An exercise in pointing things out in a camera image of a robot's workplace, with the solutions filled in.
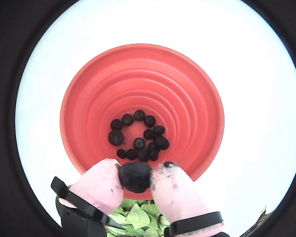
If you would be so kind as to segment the pink-tipped black gripper finger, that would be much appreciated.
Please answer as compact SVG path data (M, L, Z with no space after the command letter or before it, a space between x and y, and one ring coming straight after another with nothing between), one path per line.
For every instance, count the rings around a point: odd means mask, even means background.
M120 163L104 159L86 171L73 185L54 177L56 208L65 237L105 237L106 226L121 204L124 189L118 177Z
M164 161L152 169L154 202L170 226L167 237L227 237L221 213L204 198L176 163Z

